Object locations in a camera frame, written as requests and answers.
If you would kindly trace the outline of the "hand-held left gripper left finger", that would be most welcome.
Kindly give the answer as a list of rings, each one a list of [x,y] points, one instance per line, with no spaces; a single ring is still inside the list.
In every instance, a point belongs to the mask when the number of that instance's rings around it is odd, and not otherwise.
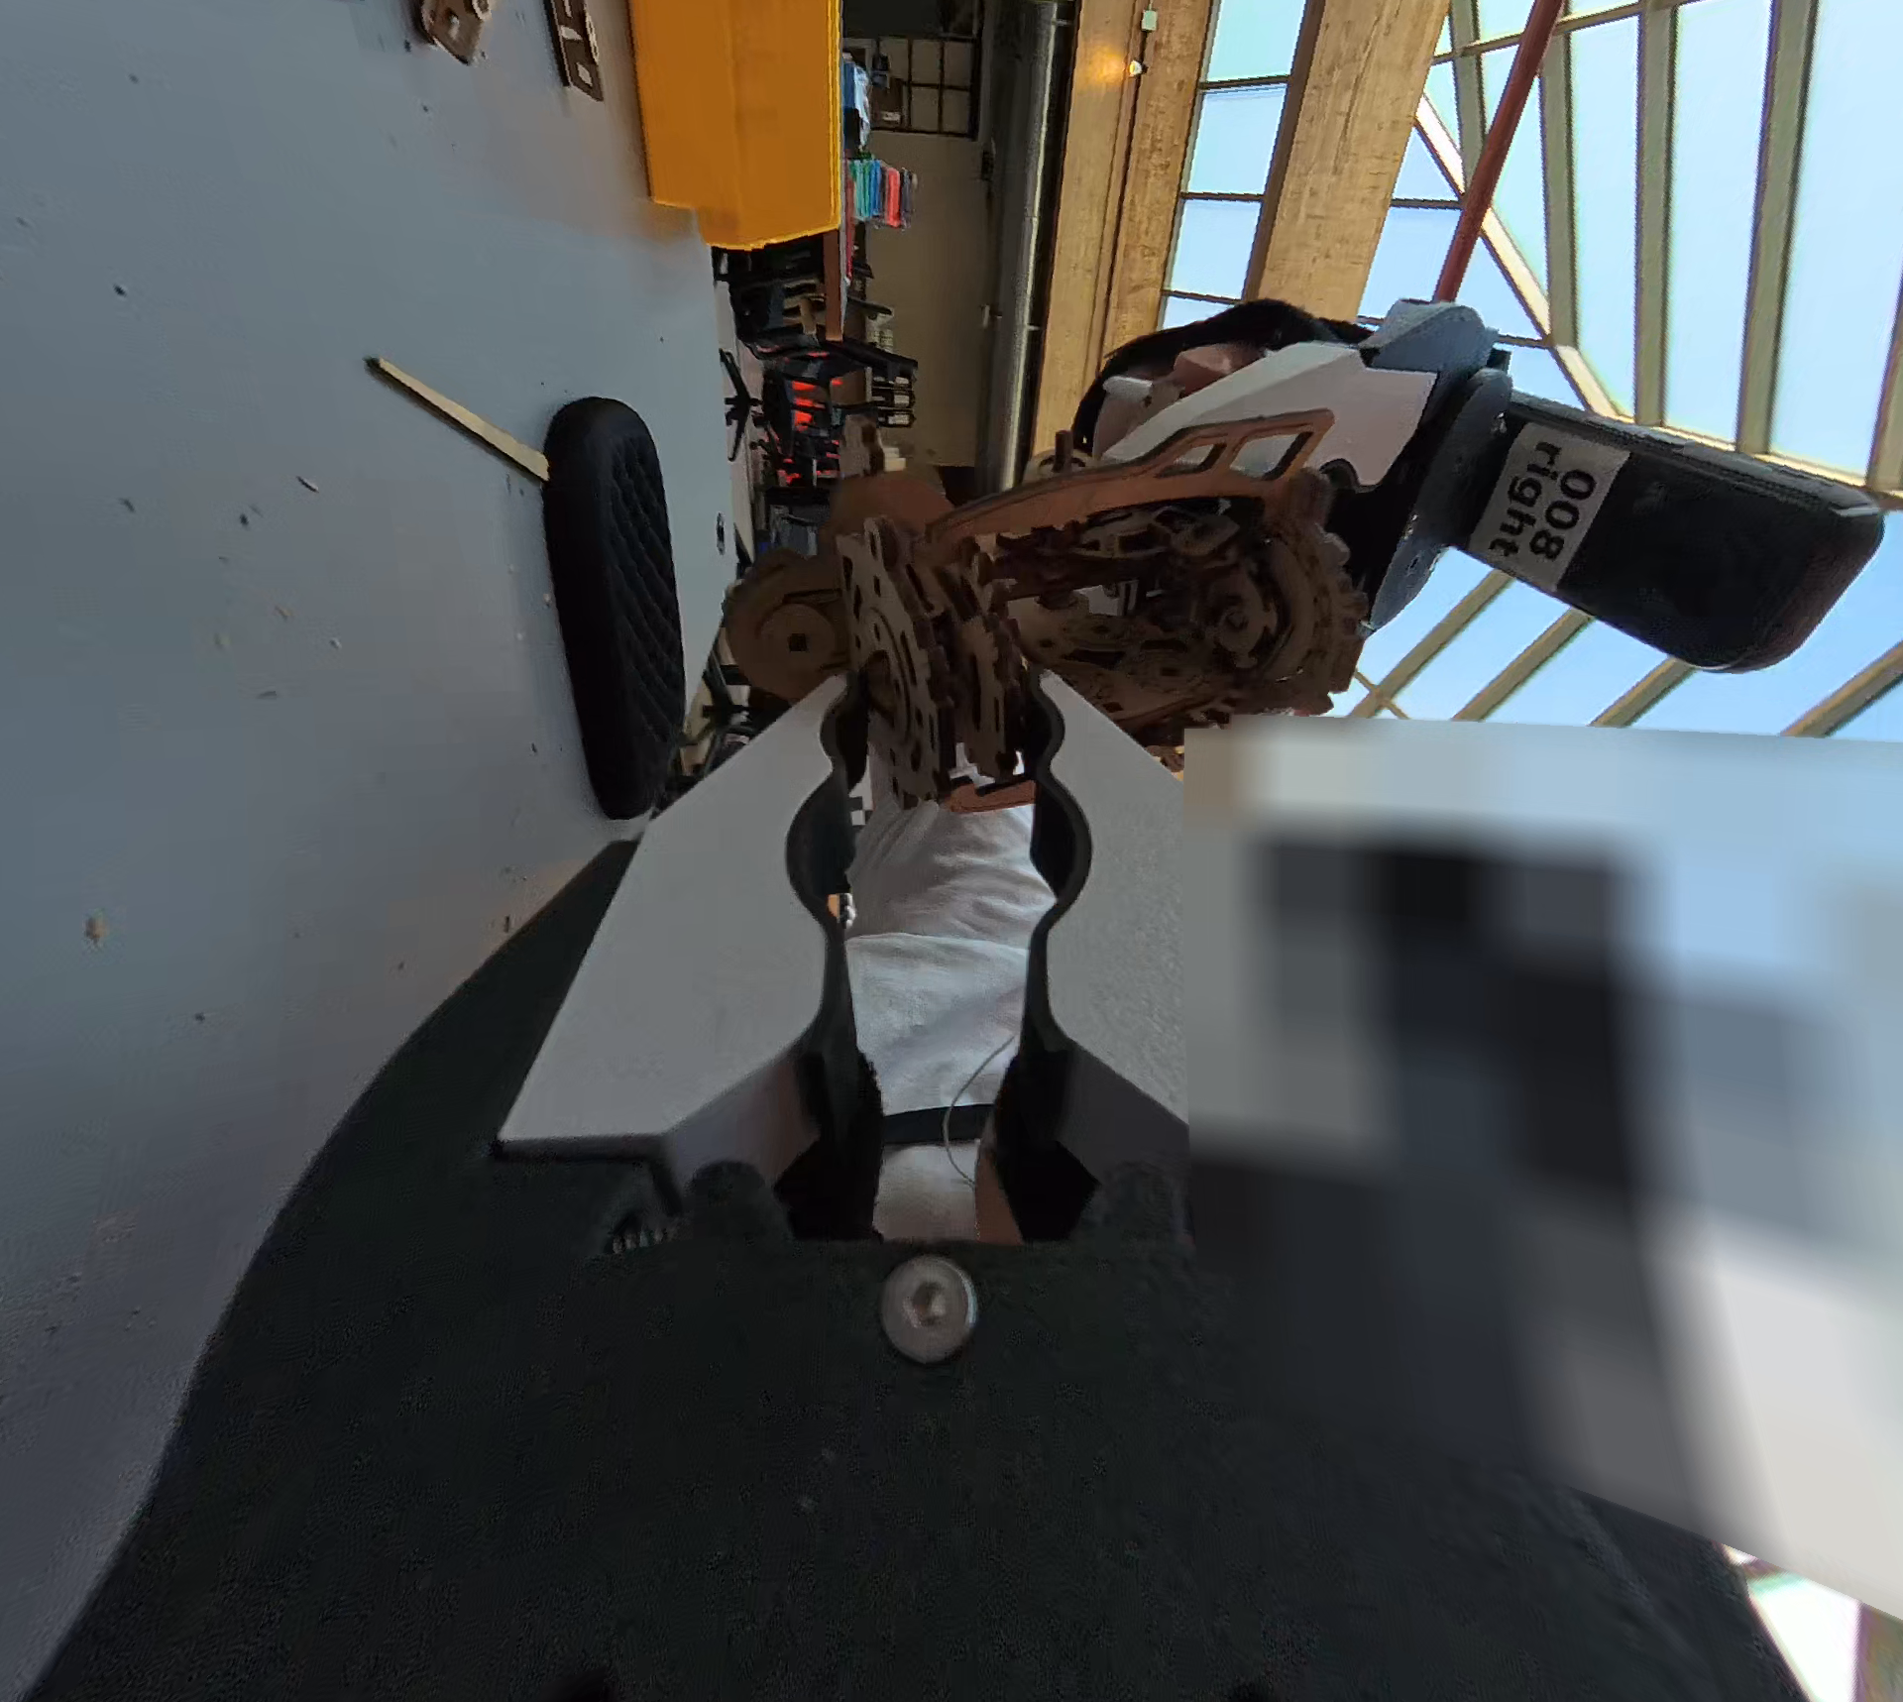
[[[862,699],[827,674],[640,837],[499,1148],[620,1159],[685,1199],[751,1167],[801,1237],[866,1237],[883,1106],[844,922]]]

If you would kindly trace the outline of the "red pipe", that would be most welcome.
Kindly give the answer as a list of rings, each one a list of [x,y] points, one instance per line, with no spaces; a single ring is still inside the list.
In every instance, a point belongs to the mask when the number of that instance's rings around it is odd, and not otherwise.
[[[1566,0],[1532,0],[1520,38],[1514,49],[1514,68],[1495,104],[1495,112],[1482,131],[1482,147],[1471,176],[1463,181],[1463,198],[1458,207],[1458,224],[1449,241],[1449,251],[1439,267],[1434,288],[1435,300],[1455,300],[1465,267],[1473,261],[1473,251],[1482,235],[1486,215],[1490,214],[1499,178],[1511,156],[1516,131],[1523,121],[1523,112],[1531,102],[1532,87],[1548,53]]]

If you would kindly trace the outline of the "yellow plastic bin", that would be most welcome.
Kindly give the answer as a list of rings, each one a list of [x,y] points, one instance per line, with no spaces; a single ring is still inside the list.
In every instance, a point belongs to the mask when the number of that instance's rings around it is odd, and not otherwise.
[[[840,221],[840,0],[628,0],[654,204],[756,251]]]

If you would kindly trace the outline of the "wooden column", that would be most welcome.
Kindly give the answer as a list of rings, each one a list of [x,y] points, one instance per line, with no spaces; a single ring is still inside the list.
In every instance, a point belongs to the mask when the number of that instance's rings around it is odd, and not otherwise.
[[[1159,328],[1212,0],[1076,0],[1032,451]]]

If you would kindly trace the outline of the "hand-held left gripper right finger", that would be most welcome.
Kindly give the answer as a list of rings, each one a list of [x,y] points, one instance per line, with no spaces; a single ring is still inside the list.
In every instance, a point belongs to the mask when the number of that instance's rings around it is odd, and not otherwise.
[[[1067,1237],[1126,1167],[1186,1180],[1184,786],[1051,672],[1032,728],[1051,905],[980,1148],[980,1237]]]

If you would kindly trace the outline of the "wooden ceiling beam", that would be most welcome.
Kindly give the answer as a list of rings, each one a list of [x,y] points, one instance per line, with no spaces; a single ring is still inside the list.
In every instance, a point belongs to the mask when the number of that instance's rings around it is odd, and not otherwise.
[[[1352,317],[1451,0],[1306,0],[1248,295]]]

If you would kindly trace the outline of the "thin wooden stick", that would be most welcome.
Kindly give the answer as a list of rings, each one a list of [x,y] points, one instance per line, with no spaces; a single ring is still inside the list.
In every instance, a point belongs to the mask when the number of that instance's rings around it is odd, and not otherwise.
[[[367,357],[365,368],[372,378],[380,381],[387,381],[396,393],[401,393],[413,405],[423,408],[428,415],[434,415],[438,421],[458,430],[466,440],[473,440],[485,451],[504,460],[514,471],[533,479],[537,486],[545,486],[551,476],[547,457],[540,450],[527,447],[522,440],[514,437],[507,430],[501,430],[483,415],[475,415],[471,408],[452,400],[440,390],[419,381],[413,375],[403,373],[398,364],[390,363],[387,357]]]

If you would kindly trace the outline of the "skylight window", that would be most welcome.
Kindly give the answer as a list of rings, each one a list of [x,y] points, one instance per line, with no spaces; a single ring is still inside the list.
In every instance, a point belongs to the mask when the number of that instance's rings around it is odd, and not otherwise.
[[[1306,0],[1212,0],[1156,326],[1242,297]],[[1532,0],[1449,0],[1360,321],[1425,297]],[[1795,656],[1680,668],[1449,553],[1334,714],[1898,744],[1899,0],[1562,0],[1458,300],[1517,390],[1847,482],[1878,551]]]

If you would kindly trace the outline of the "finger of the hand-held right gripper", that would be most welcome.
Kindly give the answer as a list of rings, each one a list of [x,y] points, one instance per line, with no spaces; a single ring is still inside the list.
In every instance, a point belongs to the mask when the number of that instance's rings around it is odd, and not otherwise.
[[[1344,463],[1352,486],[1375,486],[1414,437],[1434,378],[1370,368],[1352,346],[1286,346],[1202,385],[1171,385],[1175,398],[1130,425],[1109,463],[1143,460],[1184,430],[1303,419],[1322,430],[1296,453],[1284,447],[1296,471]]]

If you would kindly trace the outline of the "wooden mechanical model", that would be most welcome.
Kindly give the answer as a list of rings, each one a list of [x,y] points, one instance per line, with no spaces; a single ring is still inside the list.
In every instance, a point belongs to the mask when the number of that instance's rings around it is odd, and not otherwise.
[[[1310,408],[1193,425],[948,513],[914,560],[964,581],[1027,668],[1063,678],[1139,744],[1319,714],[1366,636],[1366,595],[1326,525],[1331,421]]]

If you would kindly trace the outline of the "metal air duct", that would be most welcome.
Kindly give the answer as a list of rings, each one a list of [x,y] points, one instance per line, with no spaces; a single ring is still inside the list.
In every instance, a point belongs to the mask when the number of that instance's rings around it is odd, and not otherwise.
[[[1071,6],[1009,0],[994,55],[990,354],[976,479],[1002,492],[1023,475],[1063,153]]]

